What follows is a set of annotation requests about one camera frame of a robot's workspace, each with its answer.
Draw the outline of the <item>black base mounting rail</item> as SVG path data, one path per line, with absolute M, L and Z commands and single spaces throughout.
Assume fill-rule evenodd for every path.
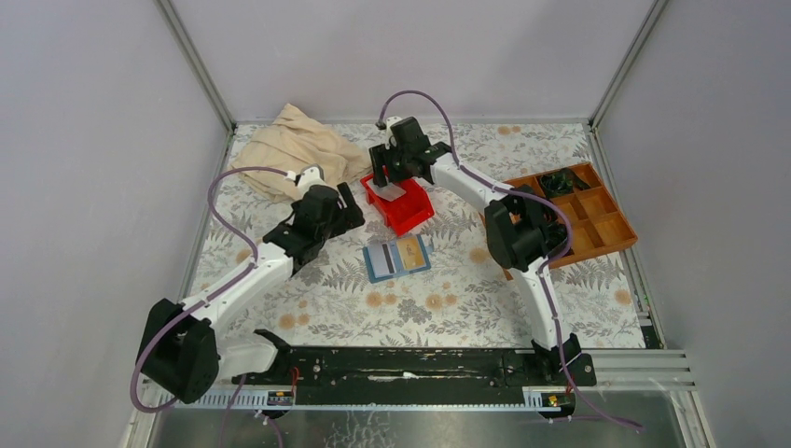
M 249 385 L 282 386 L 299 405 L 519 405 L 525 387 L 597 383 L 588 354 L 567 367 L 532 349 L 290 346 Z

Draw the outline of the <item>beige crumpled cloth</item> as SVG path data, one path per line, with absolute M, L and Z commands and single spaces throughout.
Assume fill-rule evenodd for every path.
M 253 133 L 229 167 L 264 166 L 298 174 L 310 165 L 322 168 L 331 187 L 352 183 L 372 171 L 366 150 L 291 104 L 272 124 Z

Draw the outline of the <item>blue card holder wallet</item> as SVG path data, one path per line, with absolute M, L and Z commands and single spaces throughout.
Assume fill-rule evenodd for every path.
M 404 235 L 404 236 L 401 236 L 399 238 L 403 238 L 405 236 L 411 236 L 411 235 L 414 235 L 414 234 Z M 427 270 L 429 270 L 431 268 L 431 261 L 430 261 L 429 256 L 432 254 L 432 252 L 434 250 L 433 244 L 432 244 L 431 240 L 426 238 L 426 237 L 423 237 L 421 235 L 415 235 L 415 236 L 419 236 L 422 239 L 422 242 L 423 242 L 423 245 L 424 245 L 424 253 L 425 253 L 426 259 L 428 261 L 428 267 L 427 268 L 423 268 L 423 269 L 417 270 L 417 271 L 408 272 L 408 271 L 404 270 L 404 268 L 403 268 L 403 266 L 401 264 L 401 260 L 400 260 L 400 258 L 398 256 L 397 248 L 396 248 L 396 241 L 399 238 L 396 238 L 396 239 L 393 239 L 393 240 L 389 240 L 389 241 L 386 241 L 386 242 L 372 243 L 372 244 L 369 244 L 369 245 L 366 245 L 366 246 L 363 247 L 362 253 L 363 253 L 364 262 L 365 262 L 365 265 L 366 265 L 366 270 L 367 270 L 367 274 L 368 274 L 368 280 L 372 284 L 380 283 L 380 282 L 383 282 L 383 281 L 386 281 L 386 280 L 392 280 L 392 279 L 395 279 L 395 278 L 398 278 L 398 277 L 401 277 L 401 276 L 405 276 L 405 275 L 410 275 L 410 274 L 413 274 L 413 273 L 419 273 L 419 272 L 427 271 Z M 369 261 L 369 257 L 368 257 L 368 247 L 371 246 L 371 245 L 378 245 L 378 244 L 383 244 L 383 243 L 390 243 L 391 244 L 391 250 L 393 252 L 393 259 L 394 259 L 394 262 L 395 262 L 395 274 L 391 275 L 391 276 L 386 276 L 386 277 L 383 277 L 383 278 L 375 278 L 373 276 L 373 272 L 371 271 L 371 267 L 370 267 L 370 261 Z

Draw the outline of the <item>wooden compartment tray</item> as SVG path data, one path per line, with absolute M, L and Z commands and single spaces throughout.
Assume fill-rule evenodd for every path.
M 590 163 L 580 163 L 507 181 L 557 205 L 571 220 L 574 238 L 563 258 L 550 264 L 553 281 L 601 289 L 624 275 L 617 253 L 638 236 L 613 194 Z

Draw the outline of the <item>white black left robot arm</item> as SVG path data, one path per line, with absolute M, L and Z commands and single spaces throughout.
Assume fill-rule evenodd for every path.
M 218 380 L 256 373 L 269 384 L 289 371 L 285 344 L 253 334 L 221 340 L 219 333 L 247 303 L 282 287 L 315 260 L 326 242 L 364 224 L 345 183 L 313 185 L 292 205 L 291 216 L 267 233 L 245 265 L 209 293 L 176 303 L 158 301 L 149 311 L 132 374 L 131 393 L 144 375 L 175 399 L 192 403 Z

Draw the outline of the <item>silver credit card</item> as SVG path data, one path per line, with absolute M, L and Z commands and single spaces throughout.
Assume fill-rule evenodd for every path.
M 396 273 L 396 265 L 390 243 L 369 246 L 368 257 L 371 271 L 375 278 L 383 278 Z

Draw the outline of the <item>floral patterned table mat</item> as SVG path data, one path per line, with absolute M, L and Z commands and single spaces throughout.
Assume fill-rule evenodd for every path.
M 592 161 L 581 123 L 454 124 L 463 162 L 500 181 Z M 530 314 L 512 281 L 492 260 L 475 209 L 445 189 L 426 186 L 435 215 L 413 233 L 431 240 L 431 268 L 371 284 L 363 247 L 394 234 L 352 182 L 365 225 L 334 238 L 316 260 L 283 287 L 248 302 L 224 336 L 269 329 L 292 344 L 382 346 L 511 346 L 531 341 Z M 259 240 L 290 212 L 240 175 L 218 189 L 216 209 L 235 228 Z M 187 293 L 209 292 L 249 257 L 251 249 L 213 220 Z M 552 283 L 568 331 L 584 348 L 646 348 L 629 275 L 597 289 Z

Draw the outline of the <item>red plastic bin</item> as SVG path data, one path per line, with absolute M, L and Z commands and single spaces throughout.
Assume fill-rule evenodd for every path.
M 398 187 L 403 191 L 392 201 L 383 198 L 374 190 L 372 180 L 373 175 L 367 175 L 360 180 L 366 192 L 367 203 L 379 212 L 384 224 L 397 236 L 405 235 L 434 216 L 435 210 L 427 192 L 415 180 L 390 184 L 390 187 Z

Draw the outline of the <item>stack of credit cards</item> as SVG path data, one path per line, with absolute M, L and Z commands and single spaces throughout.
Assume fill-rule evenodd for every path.
M 389 184 L 385 187 L 377 187 L 374 186 L 372 190 L 376 193 L 376 195 L 388 202 L 395 201 L 406 194 L 406 191 L 400 188 L 398 185 Z

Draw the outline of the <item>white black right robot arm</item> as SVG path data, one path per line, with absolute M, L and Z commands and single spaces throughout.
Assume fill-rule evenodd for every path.
M 553 255 L 545 217 L 551 208 L 548 200 L 464 166 L 452 145 L 431 143 L 414 117 L 380 119 L 376 126 L 385 132 L 385 142 L 369 149 L 373 184 L 388 189 L 420 178 L 454 193 L 483 215 L 490 255 L 513 276 L 529 309 L 532 341 L 547 350 L 534 361 L 536 375 L 544 383 L 560 383 L 573 366 L 561 350 L 567 336 L 548 273 Z

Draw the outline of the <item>tan credit card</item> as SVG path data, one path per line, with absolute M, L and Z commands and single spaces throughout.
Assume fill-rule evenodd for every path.
M 419 236 L 405 236 L 399 238 L 395 244 L 405 271 L 412 272 L 428 267 L 424 245 Z

